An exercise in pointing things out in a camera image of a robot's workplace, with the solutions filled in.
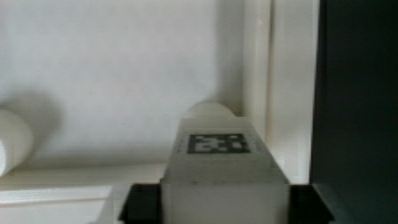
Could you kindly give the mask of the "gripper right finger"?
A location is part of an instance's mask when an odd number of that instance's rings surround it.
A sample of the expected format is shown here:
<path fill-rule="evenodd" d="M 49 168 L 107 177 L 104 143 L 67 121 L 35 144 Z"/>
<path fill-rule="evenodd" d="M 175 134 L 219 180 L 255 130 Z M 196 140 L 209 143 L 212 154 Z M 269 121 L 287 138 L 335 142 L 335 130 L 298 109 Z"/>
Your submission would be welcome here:
<path fill-rule="evenodd" d="M 289 224 L 330 224 L 335 215 L 312 185 L 290 187 Z"/>

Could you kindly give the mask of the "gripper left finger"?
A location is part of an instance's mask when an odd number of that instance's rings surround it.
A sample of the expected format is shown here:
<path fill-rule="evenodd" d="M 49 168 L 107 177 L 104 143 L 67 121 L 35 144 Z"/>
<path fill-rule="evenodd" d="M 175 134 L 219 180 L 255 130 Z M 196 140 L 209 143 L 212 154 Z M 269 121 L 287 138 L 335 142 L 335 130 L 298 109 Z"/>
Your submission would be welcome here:
<path fill-rule="evenodd" d="M 161 196 L 159 184 L 132 186 L 120 214 L 123 224 L 163 224 Z"/>

